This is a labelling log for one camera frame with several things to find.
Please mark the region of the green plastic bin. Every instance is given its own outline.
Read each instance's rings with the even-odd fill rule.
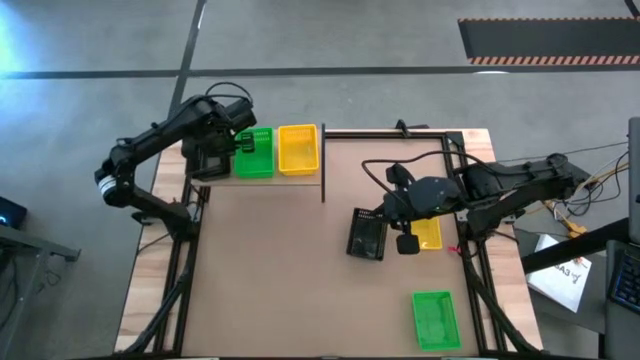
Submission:
[[[241,178],[269,178],[275,171],[275,148],[272,128],[247,129],[242,133],[253,133],[255,151],[243,153],[236,151],[233,170]]]
[[[422,351],[460,349],[458,321],[449,291],[413,293],[413,316]]]

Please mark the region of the power cord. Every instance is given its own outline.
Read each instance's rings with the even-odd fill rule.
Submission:
[[[44,276],[47,285],[49,285],[50,287],[54,287],[58,285],[60,281],[62,281],[62,276],[51,269],[45,270]],[[38,291],[36,291],[36,294],[40,294],[45,289],[45,287],[46,286],[44,283],[40,283],[40,287],[38,288]]]
[[[624,159],[624,157],[628,154],[628,152],[622,154],[616,161],[615,167],[613,168],[613,170],[610,170],[600,176],[595,177],[596,181],[598,182],[596,186],[588,189],[588,195],[584,198],[578,199],[578,200],[574,200],[574,201],[564,201],[564,205],[567,209],[567,211],[573,215],[573,216],[583,216],[585,215],[592,204],[596,204],[596,203],[602,203],[602,202],[606,202],[606,201],[611,201],[614,199],[617,199],[618,197],[620,197],[620,195],[622,194],[622,188],[620,187],[620,178],[618,177],[618,175],[621,172],[627,171],[629,169],[628,167],[628,163],[626,164],[620,164],[622,159]],[[606,199],[600,199],[600,197],[602,196],[603,192],[604,192],[604,184],[611,179],[611,177],[615,176],[615,180],[616,180],[616,187],[617,187],[617,193],[614,196],[608,197]],[[597,190],[599,190],[600,192],[597,195],[593,195]],[[571,209],[570,206],[578,206],[578,208],[576,209]]]
[[[583,148],[583,149],[577,149],[577,150],[571,150],[571,151],[566,151],[566,152],[562,152],[560,154],[563,155],[571,155],[571,154],[577,154],[577,153],[581,153],[581,152],[585,152],[585,151],[593,151],[593,150],[599,150],[599,149],[605,149],[605,148],[610,148],[610,147],[614,147],[614,146],[620,146],[620,145],[624,145],[624,144],[628,144],[628,141],[621,141],[621,142],[617,142],[617,143],[613,143],[613,144],[607,144],[607,145],[601,145],[601,146],[594,146],[594,147],[588,147],[588,148]],[[496,160],[496,162],[512,162],[512,161],[522,161],[522,160],[538,160],[538,159],[544,159],[546,158],[548,155],[541,155],[541,156],[529,156],[529,157],[523,157],[523,158],[516,158],[516,159],[505,159],[505,160]]]
[[[502,231],[498,231],[498,230],[493,230],[491,232],[491,235],[489,235],[487,238],[482,239],[480,241],[475,241],[476,243],[476,251],[472,254],[469,255],[469,259],[473,259],[474,257],[478,256],[478,253],[480,251],[480,246],[484,245],[487,243],[487,241],[489,241],[489,239],[491,238],[492,235],[500,235],[500,236],[504,236],[507,239],[513,240],[516,244],[520,245],[520,240],[518,240],[515,236],[513,235],[509,235],[507,233],[504,233]],[[456,252],[458,252],[458,254],[460,256],[462,256],[462,253],[460,252],[460,245],[458,245],[457,247],[453,248],[456,250]]]
[[[198,199],[196,201],[190,201],[190,202],[187,203],[187,206],[193,205],[193,204],[197,205],[196,211],[194,211],[193,216],[191,218],[192,221],[196,221],[198,219],[198,215],[200,214],[200,209],[202,208],[200,206],[201,205],[200,202],[202,200],[204,200],[204,197],[203,197],[202,193],[199,190],[196,189],[195,186],[190,185],[190,187],[193,190],[193,192],[195,192],[196,195],[198,195]],[[149,243],[147,243],[147,244],[143,245],[141,248],[139,248],[138,252],[136,253],[136,255],[140,255],[140,253],[142,251],[144,251],[145,249],[147,249],[148,247],[157,244],[158,242],[166,239],[167,237],[169,237],[171,235],[172,235],[171,233],[167,232],[166,234],[156,238],[155,240],[150,241]]]
[[[236,89],[240,89],[240,91],[242,91],[246,97],[244,96],[238,96],[238,95],[227,95],[227,94],[214,94],[214,95],[209,95],[209,93],[211,92],[211,90],[213,90],[214,88],[218,87],[218,86],[222,86],[222,85],[228,85],[228,86],[233,86]],[[205,91],[205,96],[210,96],[210,97],[231,97],[231,98],[241,98],[241,99],[247,99],[250,103],[253,104],[253,97],[251,97],[251,93],[249,93],[249,91],[247,91],[247,89],[245,89],[244,87],[231,82],[231,81],[221,81],[221,82],[217,82],[211,86],[209,86],[209,88],[207,89],[207,91]]]

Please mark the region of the yellow plastic bin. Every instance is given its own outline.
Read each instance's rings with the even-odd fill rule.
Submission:
[[[278,128],[278,169],[283,175],[313,175],[318,171],[318,129],[315,125]]]
[[[442,236],[440,235],[440,220],[437,217],[422,219],[411,223],[411,232],[418,237],[420,250],[442,249]]]

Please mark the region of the wooden tabletop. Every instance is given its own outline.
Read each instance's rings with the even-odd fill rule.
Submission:
[[[412,131],[442,132],[443,130]],[[486,162],[495,161],[488,130],[453,129],[449,131],[461,131],[464,134],[467,153]],[[166,201],[172,201],[174,198],[179,199],[185,181],[184,166],[185,160],[180,155],[180,143],[176,143],[166,149],[160,157],[152,190],[153,194]],[[500,231],[513,234],[512,227],[507,225],[503,225]],[[166,229],[161,224],[145,227],[142,232],[140,247],[162,236],[164,233],[166,233]],[[542,348],[542,341],[531,305],[517,244],[510,239],[494,236],[487,241],[486,247],[499,305],[522,335],[532,345]],[[145,249],[137,257],[115,350],[123,350],[130,345],[157,311],[162,299],[170,255],[171,240],[166,238]],[[489,348],[494,348],[495,340],[492,336],[493,330],[490,316],[487,309],[484,306],[482,308]],[[174,306],[173,311],[177,311],[177,306]],[[175,318],[174,315],[175,313],[172,313],[170,320]],[[167,341],[165,341],[167,349],[171,346],[173,331],[175,330],[172,325],[173,321],[169,321],[169,331]]]

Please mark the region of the white paper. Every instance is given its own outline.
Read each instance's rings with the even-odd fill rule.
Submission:
[[[540,235],[535,251],[538,252],[557,243],[558,241],[549,235]],[[580,263],[571,260],[527,275],[527,283],[532,289],[567,309],[578,312],[590,269],[591,261],[585,258],[582,258]]]

